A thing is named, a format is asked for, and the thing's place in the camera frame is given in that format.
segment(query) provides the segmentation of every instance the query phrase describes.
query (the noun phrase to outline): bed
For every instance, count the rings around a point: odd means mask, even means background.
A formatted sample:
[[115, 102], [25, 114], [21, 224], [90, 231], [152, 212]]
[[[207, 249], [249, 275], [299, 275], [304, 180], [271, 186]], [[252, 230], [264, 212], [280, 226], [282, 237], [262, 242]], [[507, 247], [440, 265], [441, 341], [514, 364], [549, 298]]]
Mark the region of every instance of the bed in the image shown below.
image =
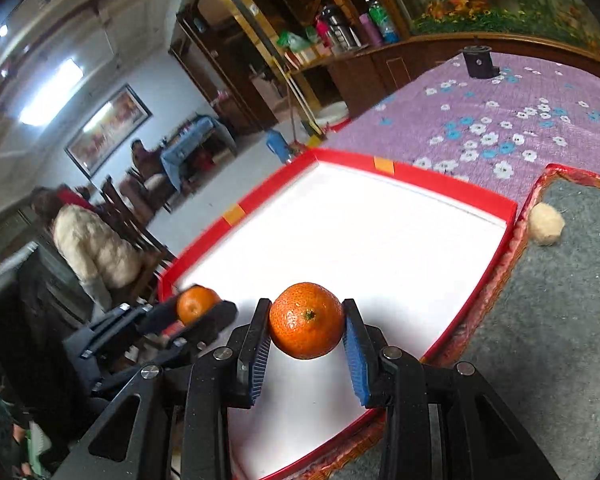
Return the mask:
[[552, 162], [600, 174], [600, 79], [544, 59], [492, 57], [496, 78], [469, 78], [456, 56], [333, 134], [325, 147], [451, 174], [519, 206]]

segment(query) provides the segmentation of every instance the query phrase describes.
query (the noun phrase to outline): ceiling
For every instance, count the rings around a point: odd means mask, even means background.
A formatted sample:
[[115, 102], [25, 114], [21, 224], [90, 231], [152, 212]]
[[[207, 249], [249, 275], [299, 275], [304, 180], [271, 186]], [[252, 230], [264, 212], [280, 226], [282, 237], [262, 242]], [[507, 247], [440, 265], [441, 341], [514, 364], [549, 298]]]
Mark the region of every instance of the ceiling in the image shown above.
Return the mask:
[[[75, 118], [88, 113], [116, 79], [149, 54], [168, 48], [181, 4], [182, 0], [24, 0], [11, 13], [8, 34], [0, 37], [3, 194], [29, 192], [52, 148], [73, 135]], [[84, 74], [72, 99], [46, 126], [21, 123], [22, 108], [67, 58]]]

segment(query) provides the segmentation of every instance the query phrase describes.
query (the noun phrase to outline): black cylinder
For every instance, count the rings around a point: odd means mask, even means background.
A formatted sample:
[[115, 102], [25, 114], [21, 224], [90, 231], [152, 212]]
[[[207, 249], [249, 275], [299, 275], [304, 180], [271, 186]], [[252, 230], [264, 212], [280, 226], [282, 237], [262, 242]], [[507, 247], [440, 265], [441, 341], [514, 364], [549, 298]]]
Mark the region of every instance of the black cylinder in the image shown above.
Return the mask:
[[460, 52], [464, 56], [464, 62], [470, 77], [491, 79], [500, 73], [500, 67], [494, 66], [491, 60], [490, 46], [469, 45]]

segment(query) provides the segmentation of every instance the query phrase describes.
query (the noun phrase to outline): blue tablecloth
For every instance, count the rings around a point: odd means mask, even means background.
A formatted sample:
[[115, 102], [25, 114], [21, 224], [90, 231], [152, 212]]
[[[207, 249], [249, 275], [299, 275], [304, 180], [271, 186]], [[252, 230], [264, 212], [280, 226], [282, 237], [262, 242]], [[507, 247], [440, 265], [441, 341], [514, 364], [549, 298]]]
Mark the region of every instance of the blue tablecloth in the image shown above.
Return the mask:
[[234, 138], [224, 124], [215, 117], [199, 116], [186, 131], [180, 134], [177, 142], [173, 146], [165, 148], [160, 155], [164, 171], [167, 173], [173, 187], [178, 191], [180, 191], [180, 167], [182, 163], [205, 140], [206, 134], [212, 128], [216, 129], [218, 136], [221, 137], [234, 155], [237, 152]]

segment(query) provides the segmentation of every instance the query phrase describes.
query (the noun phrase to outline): orange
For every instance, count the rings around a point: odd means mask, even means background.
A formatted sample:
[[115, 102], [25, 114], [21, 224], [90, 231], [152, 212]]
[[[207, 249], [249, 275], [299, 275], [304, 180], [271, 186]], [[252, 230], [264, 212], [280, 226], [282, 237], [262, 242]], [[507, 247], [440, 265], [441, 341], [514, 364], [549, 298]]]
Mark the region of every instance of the orange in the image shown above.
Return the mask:
[[177, 313], [185, 325], [197, 321], [207, 310], [218, 303], [220, 296], [214, 290], [194, 285], [178, 298]]
[[296, 283], [269, 311], [273, 343], [296, 359], [328, 354], [344, 333], [344, 310], [333, 294], [315, 283]]

